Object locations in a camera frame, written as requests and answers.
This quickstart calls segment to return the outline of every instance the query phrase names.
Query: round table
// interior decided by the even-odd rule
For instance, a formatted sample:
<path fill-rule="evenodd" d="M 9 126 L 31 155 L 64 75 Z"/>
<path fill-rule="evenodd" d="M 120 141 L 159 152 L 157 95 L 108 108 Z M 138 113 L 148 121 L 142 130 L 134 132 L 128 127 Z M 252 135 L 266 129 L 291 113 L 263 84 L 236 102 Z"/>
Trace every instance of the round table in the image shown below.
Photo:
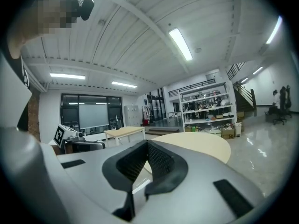
<path fill-rule="evenodd" d="M 193 151 L 208 154 L 220 161 L 227 163 L 230 157 L 229 143 L 214 134 L 201 132 L 171 133 L 152 139 L 184 147 Z M 144 168 L 152 173 L 149 163 L 146 161 Z"/>

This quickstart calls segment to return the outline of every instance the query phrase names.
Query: staircase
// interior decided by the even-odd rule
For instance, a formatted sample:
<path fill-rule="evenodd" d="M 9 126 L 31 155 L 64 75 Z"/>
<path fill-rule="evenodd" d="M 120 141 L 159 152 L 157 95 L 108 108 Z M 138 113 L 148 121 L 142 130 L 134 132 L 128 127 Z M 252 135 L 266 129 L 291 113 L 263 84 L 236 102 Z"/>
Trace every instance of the staircase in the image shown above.
<path fill-rule="evenodd" d="M 237 102 L 237 111 L 253 111 L 256 110 L 256 99 L 253 89 L 246 90 L 240 84 L 234 84 L 235 99 Z"/>

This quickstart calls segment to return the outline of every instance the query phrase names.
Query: stair railing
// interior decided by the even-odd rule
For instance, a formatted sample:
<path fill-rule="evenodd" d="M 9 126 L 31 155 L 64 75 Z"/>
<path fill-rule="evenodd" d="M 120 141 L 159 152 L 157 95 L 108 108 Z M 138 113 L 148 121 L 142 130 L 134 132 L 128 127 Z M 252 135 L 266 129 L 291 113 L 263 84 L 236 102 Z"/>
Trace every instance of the stair railing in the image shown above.
<path fill-rule="evenodd" d="M 253 89 L 251 89 L 249 92 L 238 82 L 234 83 L 234 89 L 246 99 L 246 101 L 253 107 L 254 110 L 256 110 L 256 97 L 254 95 Z"/>
<path fill-rule="evenodd" d="M 240 71 L 240 69 L 243 67 L 243 65 L 245 63 L 246 62 L 241 62 L 241 63 L 237 63 L 237 64 L 232 65 L 232 67 L 227 72 L 229 80 L 231 80 L 232 78 L 234 78 L 236 76 L 236 74 Z"/>

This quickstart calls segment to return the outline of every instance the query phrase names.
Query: ceiling light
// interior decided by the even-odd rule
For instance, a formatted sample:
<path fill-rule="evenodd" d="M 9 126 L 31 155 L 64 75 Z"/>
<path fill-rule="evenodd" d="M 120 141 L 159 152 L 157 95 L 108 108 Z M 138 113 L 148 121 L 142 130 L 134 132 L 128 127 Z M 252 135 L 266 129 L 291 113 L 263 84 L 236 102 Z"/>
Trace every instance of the ceiling light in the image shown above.
<path fill-rule="evenodd" d="M 279 26 L 280 24 L 282 23 L 282 18 L 281 16 L 278 17 L 278 20 L 277 20 L 277 23 L 276 23 L 276 26 L 271 34 L 271 36 L 269 37 L 268 41 L 266 42 L 266 44 L 270 44 L 271 41 L 273 40 L 275 34 L 277 33 L 278 29 L 279 29 Z"/>
<path fill-rule="evenodd" d="M 131 88 L 136 88 L 137 87 L 135 85 L 124 84 L 124 83 L 119 83 L 119 82 L 115 82 L 115 81 L 113 81 L 112 84 L 123 85 L 123 86 L 131 87 Z"/>
<path fill-rule="evenodd" d="M 170 31 L 169 35 L 173 38 L 175 43 L 178 45 L 178 48 L 183 53 L 186 61 L 192 60 L 193 58 L 192 58 L 192 55 L 190 53 L 190 50 L 189 50 L 182 34 L 180 33 L 179 29 L 176 28 L 176 29 Z"/>
<path fill-rule="evenodd" d="M 62 77 L 62 78 L 73 78 L 73 79 L 81 79 L 85 80 L 85 76 L 76 76 L 76 75 L 66 75 L 66 74 L 56 74 L 50 73 L 51 77 Z"/>
<path fill-rule="evenodd" d="M 258 73 L 263 67 L 258 68 L 255 72 L 253 72 L 253 75 L 255 75 L 256 73 Z"/>

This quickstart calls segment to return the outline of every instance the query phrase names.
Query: wooden table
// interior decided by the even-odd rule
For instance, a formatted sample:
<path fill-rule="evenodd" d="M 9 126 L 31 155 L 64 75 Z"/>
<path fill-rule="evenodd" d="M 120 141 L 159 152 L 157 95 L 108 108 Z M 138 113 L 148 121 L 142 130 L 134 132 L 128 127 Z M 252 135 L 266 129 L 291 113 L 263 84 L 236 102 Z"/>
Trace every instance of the wooden table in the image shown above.
<path fill-rule="evenodd" d="M 209 133 L 171 133 L 156 137 L 152 140 L 177 145 L 193 151 L 208 154 L 224 163 L 228 162 L 231 154 L 230 145 L 225 139 Z M 145 163 L 144 168 L 152 173 L 148 162 Z"/>
<path fill-rule="evenodd" d="M 106 136 L 107 146 L 108 146 L 108 138 L 109 137 L 115 138 L 115 142 L 116 142 L 117 146 L 119 146 L 119 144 L 120 144 L 119 138 L 127 136 L 128 139 L 129 139 L 129 142 L 130 142 L 130 135 L 134 134 L 134 133 L 142 132 L 143 133 L 143 139 L 145 139 L 145 128 L 144 127 L 127 126 L 127 127 L 123 127 L 123 128 L 120 128 L 120 129 L 106 130 L 104 132 L 105 132 L 105 136 Z"/>

